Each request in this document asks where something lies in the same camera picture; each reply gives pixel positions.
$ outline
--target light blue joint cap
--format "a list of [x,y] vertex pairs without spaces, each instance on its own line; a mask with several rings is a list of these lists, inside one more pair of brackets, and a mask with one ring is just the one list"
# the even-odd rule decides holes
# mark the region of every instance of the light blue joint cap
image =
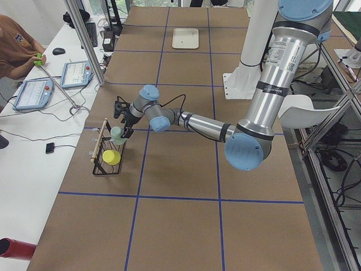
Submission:
[[139,92],[140,96],[147,100],[158,100],[159,90],[152,85],[145,85]]
[[224,154],[228,163],[241,171],[251,171],[263,161],[263,149],[250,135],[233,134],[227,141]]
[[160,133],[166,131],[170,126],[170,121],[167,117],[154,117],[149,122],[154,132]]
[[278,0],[280,14],[290,21],[306,21],[324,12],[332,0]]
[[330,38],[330,36],[331,36],[331,31],[321,33],[320,35],[318,35],[317,41],[318,42],[324,42],[324,41],[328,40]]

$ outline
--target brown table surface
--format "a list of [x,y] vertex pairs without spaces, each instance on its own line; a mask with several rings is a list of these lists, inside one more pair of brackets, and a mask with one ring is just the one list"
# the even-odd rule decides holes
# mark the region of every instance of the brown table surface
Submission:
[[[117,95],[144,84],[160,102],[235,124],[250,101],[225,100],[222,74],[238,66],[249,20],[242,8],[134,7],[124,26],[29,271],[323,270],[279,121],[271,155],[241,172],[224,145],[172,127],[136,125],[121,173],[94,177],[89,151]],[[197,28],[196,50],[171,47]],[[170,106],[179,107],[181,100]]]

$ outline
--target person's hand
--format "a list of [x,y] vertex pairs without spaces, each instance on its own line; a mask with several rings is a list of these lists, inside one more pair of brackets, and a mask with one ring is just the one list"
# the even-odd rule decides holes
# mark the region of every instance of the person's hand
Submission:
[[37,56],[32,56],[27,63],[31,64],[31,65],[35,65],[35,61],[43,61],[42,58],[38,58]]
[[43,65],[44,65],[46,63],[46,55],[42,55],[41,60],[43,61]]
[[43,65],[46,63],[46,55],[42,55],[41,58],[38,58],[37,56],[32,56],[29,60],[28,63],[32,63],[33,65],[35,65],[35,61],[43,61]]

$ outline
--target metal rod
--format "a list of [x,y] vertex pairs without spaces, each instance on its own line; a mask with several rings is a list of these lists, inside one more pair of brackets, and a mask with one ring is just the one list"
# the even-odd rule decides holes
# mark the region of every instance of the metal rod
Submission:
[[66,93],[66,91],[60,86],[60,84],[52,77],[52,75],[50,73],[48,73],[47,70],[45,70],[43,68],[43,66],[38,66],[40,67],[40,69],[43,70],[44,73],[46,73],[49,78],[51,79],[51,81],[54,83],[54,85],[56,85],[58,87],[58,89],[60,89],[60,91],[65,95],[65,97],[71,102],[71,104],[75,107],[77,107],[77,104],[74,102],[74,100],[68,95],[68,93]]
[[83,19],[80,15],[79,8],[75,0],[64,0],[65,5],[68,9],[72,22],[75,26],[75,30],[78,34],[79,40],[84,47],[85,54],[90,62],[91,67],[93,68],[96,79],[99,82],[99,85],[104,85],[104,75],[100,69],[98,59],[96,58],[93,46],[90,42],[89,35],[85,29]]
[[130,4],[129,0],[125,0],[125,6],[126,6],[126,10],[127,10],[128,14],[129,14],[130,7],[131,7],[131,4]]

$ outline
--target wire basket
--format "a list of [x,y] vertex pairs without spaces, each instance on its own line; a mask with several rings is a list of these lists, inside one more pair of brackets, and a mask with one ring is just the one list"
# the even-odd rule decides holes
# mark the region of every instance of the wire basket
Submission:
[[[97,131],[99,132],[98,139],[96,141],[96,145],[94,148],[93,155],[90,159],[92,163],[94,163],[93,175],[95,176],[105,176],[105,175],[115,175],[119,174],[123,161],[123,154],[125,149],[125,144],[116,145],[114,144],[111,137],[105,137],[104,132],[105,129],[111,132],[111,126],[109,125],[108,119],[104,119],[103,125]],[[103,153],[107,150],[115,150],[118,151],[121,155],[120,162],[116,165],[109,165],[103,160]]]

